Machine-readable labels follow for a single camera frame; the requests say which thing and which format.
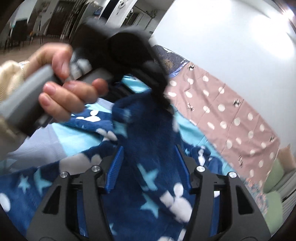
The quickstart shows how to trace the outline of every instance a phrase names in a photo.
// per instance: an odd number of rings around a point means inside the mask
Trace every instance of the fingernail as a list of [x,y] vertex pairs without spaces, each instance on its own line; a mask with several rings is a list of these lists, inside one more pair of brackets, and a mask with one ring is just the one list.
[[51,101],[52,100],[51,100],[51,98],[48,95],[46,95],[46,94],[41,94],[40,95],[40,102],[41,102],[42,105],[44,105],[44,106],[50,106]]
[[75,86],[76,86],[76,83],[71,82],[71,81],[68,81],[68,82],[66,82],[66,83],[63,85],[63,87],[64,87],[65,89],[70,90],[70,91],[73,91],[74,88],[75,88]]
[[43,88],[43,91],[49,95],[54,95],[56,90],[57,89],[55,88],[55,86],[51,83],[46,83]]
[[70,71],[69,71],[69,64],[67,63],[67,62],[64,62],[63,64],[62,64],[62,74],[64,75],[64,76],[69,76],[69,73]]

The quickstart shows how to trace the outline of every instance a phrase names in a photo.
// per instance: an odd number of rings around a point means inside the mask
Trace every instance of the silver screw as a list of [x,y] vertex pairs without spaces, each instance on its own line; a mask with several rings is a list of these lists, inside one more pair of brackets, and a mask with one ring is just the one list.
[[231,178],[236,178],[236,177],[237,177],[237,174],[236,174],[235,172],[230,172],[230,173],[229,173],[229,176],[230,176]]
[[204,168],[203,166],[198,166],[198,167],[196,168],[196,170],[197,170],[198,172],[204,172],[204,171],[205,171],[205,168]]
[[68,176],[68,173],[67,172],[61,172],[61,174],[60,174],[60,177],[61,178],[65,178],[67,176]]
[[101,168],[100,168],[99,166],[93,166],[93,167],[91,168],[91,170],[92,170],[93,172],[98,172],[98,171],[101,170]]

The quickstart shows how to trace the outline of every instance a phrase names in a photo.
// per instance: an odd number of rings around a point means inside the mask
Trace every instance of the peach pillow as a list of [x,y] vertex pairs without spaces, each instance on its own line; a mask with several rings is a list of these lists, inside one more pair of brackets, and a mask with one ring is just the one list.
[[289,144],[287,147],[279,149],[279,153],[277,156],[285,173],[289,173],[290,171],[296,169],[296,160],[291,153],[290,147],[291,145]]

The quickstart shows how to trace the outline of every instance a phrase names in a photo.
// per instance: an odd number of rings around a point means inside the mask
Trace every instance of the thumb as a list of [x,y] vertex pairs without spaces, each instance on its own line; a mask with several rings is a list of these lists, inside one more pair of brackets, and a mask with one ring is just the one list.
[[72,57],[72,47],[68,44],[50,43],[38,49],[24,66],[25,79],[45,64],[51,64],[55,74],[61,78],[69,77],[69,62]]

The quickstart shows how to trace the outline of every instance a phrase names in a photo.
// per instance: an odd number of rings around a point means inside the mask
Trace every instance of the wooden floor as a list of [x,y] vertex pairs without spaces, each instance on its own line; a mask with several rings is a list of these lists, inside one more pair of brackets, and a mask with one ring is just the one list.
[[21,44],[21,47],[13,47],[12,49],[3,50],[0,49],[0,65],[3,64],[7,60],[14,60],[16,62],[21,62],[28,59],[37,49],[39,49],[42,45],[49,42],[59,42],[60,39],[54,38],[44,38],[43,44],[40,45],[40,39],[34,39],[34,42],[30,43],[29,41],[24,43],[24,47]]

